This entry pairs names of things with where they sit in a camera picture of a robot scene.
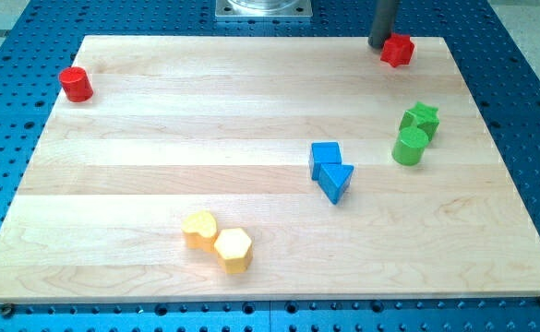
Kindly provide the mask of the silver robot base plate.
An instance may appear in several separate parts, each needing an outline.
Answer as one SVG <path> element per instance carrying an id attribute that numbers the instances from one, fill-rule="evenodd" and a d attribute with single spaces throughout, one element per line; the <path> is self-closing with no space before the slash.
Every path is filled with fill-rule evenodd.
<path id="1" fill-rule="evenodd" d="M 216 18 L 311 18 L 311 0 L 215 0 Z"/>

